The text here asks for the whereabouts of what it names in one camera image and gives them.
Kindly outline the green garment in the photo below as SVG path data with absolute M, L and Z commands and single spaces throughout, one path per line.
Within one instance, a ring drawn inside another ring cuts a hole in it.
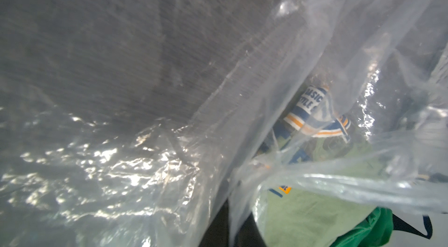
M 331 247 L 382 247 L 394 230 L 393 212 L 377 207 L 351 231 L 338 237 Z

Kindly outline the clear plastic vacuum bag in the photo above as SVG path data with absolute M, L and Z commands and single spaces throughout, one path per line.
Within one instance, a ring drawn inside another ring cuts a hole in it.
M 258 155 L 299 90 L 371 145 L 288 165 Z M 1 245 L 229 242 L 289 186 L 448 213 L 448 0 L 1 0 Z

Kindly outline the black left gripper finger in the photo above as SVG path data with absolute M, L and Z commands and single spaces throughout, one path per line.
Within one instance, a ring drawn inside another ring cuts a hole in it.
M 229 202 L 226 201 L 206 230 L 199 247 L 266 247 L 251 213 L 229 242 Z

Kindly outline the olive green printed t-shirt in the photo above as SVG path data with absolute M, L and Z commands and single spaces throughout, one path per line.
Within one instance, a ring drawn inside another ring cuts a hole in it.
M 272 157 L 300 136 L 307 140 L 283 159 L 288 165 L 359 157 L 371 150 L 349 117 L 333 108 L 325 82 L 299 90 L 257 153 Z M 267 193 L 262 238 L 269 247 L 330 247 L 375 208 L 289 186 L 273 187 Z

